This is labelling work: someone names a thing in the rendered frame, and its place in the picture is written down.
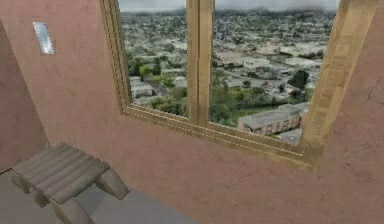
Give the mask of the grey slatted bench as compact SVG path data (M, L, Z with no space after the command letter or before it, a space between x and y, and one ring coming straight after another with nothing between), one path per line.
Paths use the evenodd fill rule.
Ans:
M11 180L41 208L50 204L63 224L95 224L76 197L95 184L122 200L130 190L105 161L61 142L12 167Z

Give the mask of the wooden framed window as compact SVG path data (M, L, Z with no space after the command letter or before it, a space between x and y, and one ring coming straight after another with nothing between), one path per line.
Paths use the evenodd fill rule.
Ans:
M248 134L210 121L214 0L186 0L188 99L186 117L133 103L126 71L127 58L118 0L99 0L99 2L121 114L230 148L249 151L267 160L315 171L319 166L331 127L339 114L376 10L384 0L341 0L321 65L319 81L297 145Z

